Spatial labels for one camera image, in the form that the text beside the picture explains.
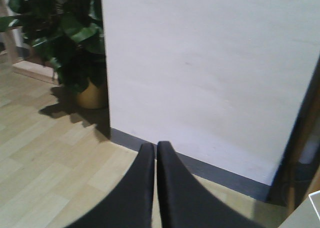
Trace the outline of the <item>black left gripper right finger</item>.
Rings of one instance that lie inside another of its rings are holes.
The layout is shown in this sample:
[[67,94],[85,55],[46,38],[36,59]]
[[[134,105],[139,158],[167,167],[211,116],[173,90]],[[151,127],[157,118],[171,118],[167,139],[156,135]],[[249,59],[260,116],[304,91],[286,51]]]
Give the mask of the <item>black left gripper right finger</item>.
[[201,185],[169,141],[157,144],[157,194],[164,228],[260,227]]

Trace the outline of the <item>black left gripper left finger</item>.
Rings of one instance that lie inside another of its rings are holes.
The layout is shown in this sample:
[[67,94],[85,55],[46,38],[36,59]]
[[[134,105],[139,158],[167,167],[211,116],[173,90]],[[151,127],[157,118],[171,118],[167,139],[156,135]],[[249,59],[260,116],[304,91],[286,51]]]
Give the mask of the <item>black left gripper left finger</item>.
[[154,146],[144,143],[115,188],[68,228],[150,228],[154,198]]

